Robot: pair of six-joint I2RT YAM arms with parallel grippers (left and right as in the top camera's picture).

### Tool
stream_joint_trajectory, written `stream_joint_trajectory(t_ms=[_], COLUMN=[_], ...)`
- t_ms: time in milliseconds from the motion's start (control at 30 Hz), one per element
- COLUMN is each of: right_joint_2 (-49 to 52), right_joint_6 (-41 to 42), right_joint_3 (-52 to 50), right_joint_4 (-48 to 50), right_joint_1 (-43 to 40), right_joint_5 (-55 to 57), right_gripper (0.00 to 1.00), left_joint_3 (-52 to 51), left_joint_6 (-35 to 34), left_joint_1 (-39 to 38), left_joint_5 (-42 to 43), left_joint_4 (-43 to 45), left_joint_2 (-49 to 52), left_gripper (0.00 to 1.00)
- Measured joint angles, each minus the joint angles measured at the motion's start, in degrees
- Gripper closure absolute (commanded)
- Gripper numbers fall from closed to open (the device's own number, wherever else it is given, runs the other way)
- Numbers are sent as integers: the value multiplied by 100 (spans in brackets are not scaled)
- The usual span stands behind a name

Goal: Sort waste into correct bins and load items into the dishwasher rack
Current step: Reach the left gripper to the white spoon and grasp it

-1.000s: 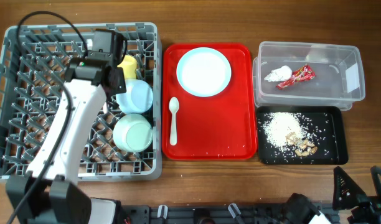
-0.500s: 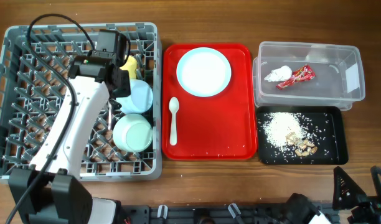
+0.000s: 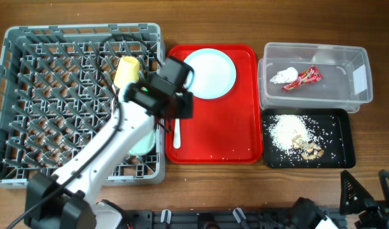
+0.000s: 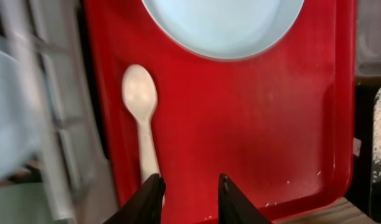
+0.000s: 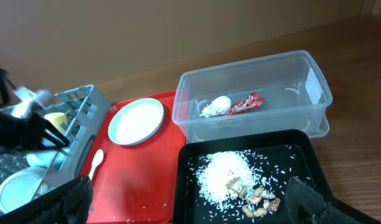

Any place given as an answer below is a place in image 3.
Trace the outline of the yellow plastic cup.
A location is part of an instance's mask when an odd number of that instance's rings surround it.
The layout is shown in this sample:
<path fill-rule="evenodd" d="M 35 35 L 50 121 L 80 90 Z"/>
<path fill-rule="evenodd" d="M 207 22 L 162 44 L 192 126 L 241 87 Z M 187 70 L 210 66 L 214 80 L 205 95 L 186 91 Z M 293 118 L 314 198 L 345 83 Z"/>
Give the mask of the yellow plastic cup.
<path fill-rule="evenodd" d="M 140 62 L 132 56 L 120 58 L 114 77 L 114 85 L 123 88 L 130 82 L 139 81 Z"/>

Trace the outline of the white plastic spoon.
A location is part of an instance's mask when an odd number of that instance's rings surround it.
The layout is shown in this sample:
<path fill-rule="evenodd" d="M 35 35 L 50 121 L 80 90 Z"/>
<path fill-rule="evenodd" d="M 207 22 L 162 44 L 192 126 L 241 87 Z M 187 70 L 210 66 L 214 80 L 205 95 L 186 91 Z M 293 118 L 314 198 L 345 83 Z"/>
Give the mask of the white plastic spoon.
<path fill-rule="evenodd" d="M 181 126 L 179 118 L 175 119 L 173 147 L 175 149 L 179 149 L 181 147 Z"/>

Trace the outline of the light blue round plate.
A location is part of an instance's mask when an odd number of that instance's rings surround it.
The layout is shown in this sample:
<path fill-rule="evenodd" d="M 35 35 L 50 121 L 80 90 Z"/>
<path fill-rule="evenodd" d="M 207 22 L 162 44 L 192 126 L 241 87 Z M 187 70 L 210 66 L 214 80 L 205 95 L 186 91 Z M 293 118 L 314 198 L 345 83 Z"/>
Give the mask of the light blue round plate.
<path fill-rule="evenodd" d="M 228 55 L 212 48 L 189 54 L 184 62 L 191 66 L 185 87 L 200 99 L 217 99 L 227 94 L 236 81 L 236 67 Z"/>

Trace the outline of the mint green bowl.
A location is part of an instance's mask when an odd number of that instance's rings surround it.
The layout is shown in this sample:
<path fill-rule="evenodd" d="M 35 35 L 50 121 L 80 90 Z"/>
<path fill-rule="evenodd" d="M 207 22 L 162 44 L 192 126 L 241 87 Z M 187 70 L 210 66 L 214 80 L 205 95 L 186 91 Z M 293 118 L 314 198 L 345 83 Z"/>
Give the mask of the mint green bowl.
<path fill-rule="evenodd" d="M 156 131 L 152 130 L 146 136 L 144 136 L 137 144 L 135 144 L 130 151 L 129 155 L 132 156 L 144 156 L 148 154 L 156 145 Z"/>

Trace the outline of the rice and peanut leftovers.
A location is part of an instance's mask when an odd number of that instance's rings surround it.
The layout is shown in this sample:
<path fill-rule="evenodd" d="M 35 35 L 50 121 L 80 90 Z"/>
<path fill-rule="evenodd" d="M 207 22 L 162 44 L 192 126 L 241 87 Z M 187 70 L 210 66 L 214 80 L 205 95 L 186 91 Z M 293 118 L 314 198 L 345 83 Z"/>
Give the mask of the rice and peanut leftovers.
<path fill-rule="evenodd" d="M 337 134 L 334 116 L 269 115 L 263 127 L 268 152 L 292 165 L 323 158 Z"/>

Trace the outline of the red snack wrapper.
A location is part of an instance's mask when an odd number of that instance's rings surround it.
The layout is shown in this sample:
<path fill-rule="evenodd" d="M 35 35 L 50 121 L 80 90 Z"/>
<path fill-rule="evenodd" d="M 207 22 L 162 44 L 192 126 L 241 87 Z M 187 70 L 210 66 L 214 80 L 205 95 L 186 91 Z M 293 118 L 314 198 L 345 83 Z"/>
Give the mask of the red snack wrapper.
<path fill-rule="evenodd" d="M 302 73 L 299 73 L 295 81 L 289 83 L 288 85 L 283 86 L 282 90 L 288 92 L 301 85 L 318 82 L 321 79 L 322 79 L 322 74 L 320 73 L 320 71 L 315 66 L 311 66 L 310 68 L 303 71 Z"/>

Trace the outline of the white tissue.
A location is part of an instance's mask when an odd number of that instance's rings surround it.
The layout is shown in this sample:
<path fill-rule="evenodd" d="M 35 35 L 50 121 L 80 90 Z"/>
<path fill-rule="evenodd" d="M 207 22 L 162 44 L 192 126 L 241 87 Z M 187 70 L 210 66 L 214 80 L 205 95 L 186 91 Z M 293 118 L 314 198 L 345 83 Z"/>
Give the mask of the white tissue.
<path fill-rule="evenodd" d="M 278 71 L 271 79 L 270 82 L 274 84 L 292 83 L 298 77 L 299 73 L 294 67 L 288 67 L 285 70 Z"/>

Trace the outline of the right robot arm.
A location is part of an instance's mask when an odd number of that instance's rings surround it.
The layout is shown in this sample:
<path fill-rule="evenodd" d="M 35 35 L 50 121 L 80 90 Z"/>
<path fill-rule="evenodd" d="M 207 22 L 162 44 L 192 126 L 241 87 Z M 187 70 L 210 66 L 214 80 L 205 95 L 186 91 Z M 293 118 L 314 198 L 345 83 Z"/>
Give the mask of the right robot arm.
<path fill-rule="evenodd" d="M 375 200 L 347 170 L 341 172 L 339 214 L 357 214 L 356 228 L 389 228 L 389 172 L 381 170 L 378 177 L 383 200 Z M 308 198 L 299 198 L 289 211 L 287 228 L 337 227 L 336 223 Z"/>

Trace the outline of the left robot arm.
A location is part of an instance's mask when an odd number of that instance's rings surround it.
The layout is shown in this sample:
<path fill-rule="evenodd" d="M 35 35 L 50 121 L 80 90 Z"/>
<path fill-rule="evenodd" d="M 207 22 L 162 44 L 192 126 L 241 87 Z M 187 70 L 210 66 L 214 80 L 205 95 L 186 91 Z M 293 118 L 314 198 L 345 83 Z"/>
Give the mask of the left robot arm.
<path fill-rule="evenodd" d="M 147 80 L 121 87 L 111 119 L 69 162 L 51 176 L 40 172 L 27 185 L 25 212 L 14 220 L 30 228 L 120 228 L 123 210 L 97 195 L 110 173 L 148 135 L 159 119 L 191 118 L 193 94 L 184 87 L 193 79 L 187 63 L 167 58 Z"/>

